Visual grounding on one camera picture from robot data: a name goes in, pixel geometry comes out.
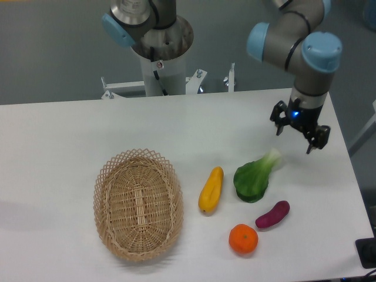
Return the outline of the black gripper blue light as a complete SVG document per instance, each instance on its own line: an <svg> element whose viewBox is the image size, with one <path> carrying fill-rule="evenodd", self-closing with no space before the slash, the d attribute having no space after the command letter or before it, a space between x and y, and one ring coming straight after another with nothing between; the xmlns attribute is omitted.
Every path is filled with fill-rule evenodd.
<svg viewBox="0 0 376 282"><path fill-rule="evenodd" d="M302 102L289 100L286 105L280 100L274 107L270 115L270 120L277 128L276 135L279 136L285 126L291 126L303 133L308 141L306 153L309 155L314 149L323 149L328 143L331 128L327 125L318 125L323 106L306 109L301 107Z"/></svg>

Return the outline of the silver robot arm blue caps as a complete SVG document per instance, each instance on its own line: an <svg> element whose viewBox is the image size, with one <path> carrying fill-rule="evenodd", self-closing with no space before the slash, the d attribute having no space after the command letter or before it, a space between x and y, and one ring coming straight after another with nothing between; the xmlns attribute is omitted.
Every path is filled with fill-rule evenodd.
<svg viewBox="0 0 376 282"><path fill-rule="evenodd" d="M318 118L343 50L338 37L317 31L331 2L276 1L276 6L281 18L274 25L257 23L246 50L255 60L295 77L290 100L276 104L270 116L277 132L291 126L304 135L309 149L322 149L330 128L319 125ZM186 80L185 56L194 33L178 16L175 1L112 1L102 26L113 41L139 57L148 96L184 95L198 80Z"/></svg>

